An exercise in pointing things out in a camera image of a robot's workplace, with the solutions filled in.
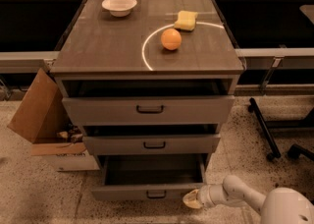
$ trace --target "concrete floor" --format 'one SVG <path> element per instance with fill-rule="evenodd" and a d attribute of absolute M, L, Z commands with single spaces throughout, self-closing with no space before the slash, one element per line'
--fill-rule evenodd
<path fill-rule="evenodd" d="M 222 129 L 222 138 L 206 171 L 210 184 L 234 174 L 266 194 L 289 187 L 314 199 L 314 163 L 304 156 L 287 157 L 298 142 L 313 151 L 313 132 L 274 133 L 281 159 L 266 160 L 269 152 L 254 114 L 247 111 L 249 96 L 238 96 Z M 256 96 L 264 117 L 300 119 L 314 105 L 313 96 Z M 180 200 L 96 201 L 90 189 L 99 186 L 98 171 L 55 172 L 41 157 L 30 157 L 30 143 L 7 128 L 21 102 L 0 102 L 0 223 L 259 223 L 248 206 L 217 206 L 194 210 Z"/>

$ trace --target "open cardboard box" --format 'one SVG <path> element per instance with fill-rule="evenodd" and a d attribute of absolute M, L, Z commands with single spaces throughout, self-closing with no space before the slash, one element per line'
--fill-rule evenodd
<path fill-rule="evenodd" d="M 42 156 L 57 171 L 98 170 L 83 142 L 57 138 L 69 124 L 57 85 L 39 70 L 8 128 L 33 143 L 30 154 Z"/>

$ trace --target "countertop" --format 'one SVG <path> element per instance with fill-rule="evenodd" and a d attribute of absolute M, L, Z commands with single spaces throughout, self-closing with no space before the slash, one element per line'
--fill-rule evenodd
<path fill-rule="evenodd" d="M 211 0 L 137 0 L 124 18 L 88 0 L 52 68 L 73 73 L 240 74 L 243 67 Z M 178 11 L 198 12 L 194 31 L 181 31 L 178 50 L 163 48 L 160 36 Z"/>

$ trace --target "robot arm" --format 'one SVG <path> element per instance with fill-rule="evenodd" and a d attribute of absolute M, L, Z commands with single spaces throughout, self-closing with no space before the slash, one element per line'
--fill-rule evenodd
<path fill-rule="evenodd" d="M 278 188 L 264 196 L 234 175 L 227 176 L 223 184 L 190 192 L 183 202 L 191 208 L 243 206 L 246 202 L 261 215 L 261 224 L 314 224 L 314 207 L 302 194 Z"/>

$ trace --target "box flap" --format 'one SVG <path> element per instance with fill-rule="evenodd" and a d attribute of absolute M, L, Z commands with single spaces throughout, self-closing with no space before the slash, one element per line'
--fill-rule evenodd
<path fill-rule="evenodd" d="M 83 142 L 39 143 L 31 146 L 31 156 L 80 154 L 86 151 Z"/>
<path fill-rule="evenodd" d="M 55 141 L 68 123 L 58 86 L 39 69 L 8 128 L 30 142 Z"/>

